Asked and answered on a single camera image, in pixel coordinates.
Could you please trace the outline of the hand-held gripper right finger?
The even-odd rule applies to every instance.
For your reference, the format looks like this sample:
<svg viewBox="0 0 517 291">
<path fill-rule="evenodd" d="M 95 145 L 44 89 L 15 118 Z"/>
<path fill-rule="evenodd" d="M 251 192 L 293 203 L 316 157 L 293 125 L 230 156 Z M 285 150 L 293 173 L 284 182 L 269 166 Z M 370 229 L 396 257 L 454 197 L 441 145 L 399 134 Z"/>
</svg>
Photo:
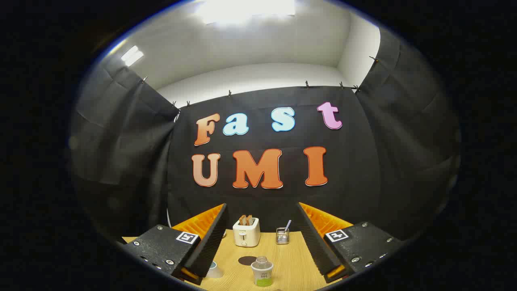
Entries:
<svg viewBox="0 0 517 291">
<path fill-rule="evenodd" d="M 326 283 L 362 273 L 405 245 L 373 223 L 352 224 L 302 202 L 297 209 L 298 228 Z"/>
</svg>

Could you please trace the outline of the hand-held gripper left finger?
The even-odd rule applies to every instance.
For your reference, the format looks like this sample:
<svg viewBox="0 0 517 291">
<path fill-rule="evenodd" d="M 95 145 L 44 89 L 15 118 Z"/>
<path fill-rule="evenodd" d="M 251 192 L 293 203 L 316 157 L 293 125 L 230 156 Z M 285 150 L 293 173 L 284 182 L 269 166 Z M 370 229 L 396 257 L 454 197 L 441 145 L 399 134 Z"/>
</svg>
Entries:
<svg viewBox="0 0 517 291">
<path fill-rule="evenodd" d="M 122 250 L 150 269 L 200 285 L 206 277 L 229 221 L 222 203 L 174 227 L 156 225 Z"/>
</svg>

